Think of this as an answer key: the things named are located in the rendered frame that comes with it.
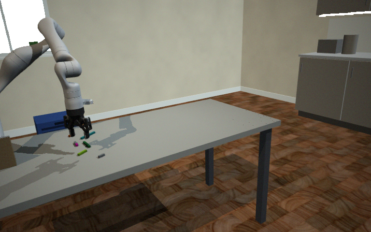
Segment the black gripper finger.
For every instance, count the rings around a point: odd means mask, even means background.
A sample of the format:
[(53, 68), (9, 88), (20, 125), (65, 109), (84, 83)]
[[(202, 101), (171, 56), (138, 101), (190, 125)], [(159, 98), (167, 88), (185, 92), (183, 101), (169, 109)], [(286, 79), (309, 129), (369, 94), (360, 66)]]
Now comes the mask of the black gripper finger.
[[(80, 122), (76, 119), (75, 122), (78, 124), (78, 126), (80, 128), (82, 128), (82, 130), (84, 131), (84, 137), (85, 139), (88, 139), (89, 138), (89, 130), (92, 129), (92, 125), (91, 125), (91, 121), (90, 121), (90, 117), (87, 117), (87, 118), (84, 118), (83, 117), (83, 120), (84, 120), (84, 125), (81, 125)], [(85, 129), (86, 128), (86, 129)]]
[(74, 132), (74, 129), (73, 129), (74, 125), (72, 124), (74, 120), (73, 119), (69, 120), (69, 116), (67, 116), (67, 115), (63, 116), (63, 118), (64, 118), (65, 128), (68, 128), (70, 136), (74, 137), (75, 136), (75, 132)]

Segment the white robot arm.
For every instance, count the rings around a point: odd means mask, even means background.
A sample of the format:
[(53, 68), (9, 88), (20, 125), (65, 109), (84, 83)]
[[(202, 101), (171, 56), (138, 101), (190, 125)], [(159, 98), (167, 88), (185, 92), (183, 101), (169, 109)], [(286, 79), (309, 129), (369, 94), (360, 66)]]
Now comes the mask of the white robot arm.
[(4, 58), (0, 68), (0, 93), (38, 57), (51, 49), (56, 61), (55, 73), (63, 88), (66, 109), (75, 110), (83, 108), (84, 105), (93, 104), (92, 99), (82, 99), (78, 83), (66, 80), (66, 78), (80, 76), (82, 68), (79, 62), (70, 55), (62, 41), (65, 31), (50, 17), (42, 18), (38, 22), (37, 29), (44, 37), (42, 41), (34, 45), (18, 47)]

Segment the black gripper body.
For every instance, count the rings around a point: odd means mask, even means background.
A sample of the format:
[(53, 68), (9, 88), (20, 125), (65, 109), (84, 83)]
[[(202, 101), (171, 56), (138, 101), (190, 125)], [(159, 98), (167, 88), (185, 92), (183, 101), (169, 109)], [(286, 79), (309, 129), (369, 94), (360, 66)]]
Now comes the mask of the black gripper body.
[(69, 116), (69, 120), (70, 119), (73, 119), (73, 125), (74, 126), (78, 126), (78, 124), (75, 122), (75, 120), (77, 119), (81, 125), (83, 125), (84, 123), (84, 120), (83, 120), (83, 117), (84, 117), (84, 107), (83, 108), (80, 108), (80, 109), (75, 109), (75, 110), (67, 110), (66, 109), (66, 112), (67, 112), (67, 115)]

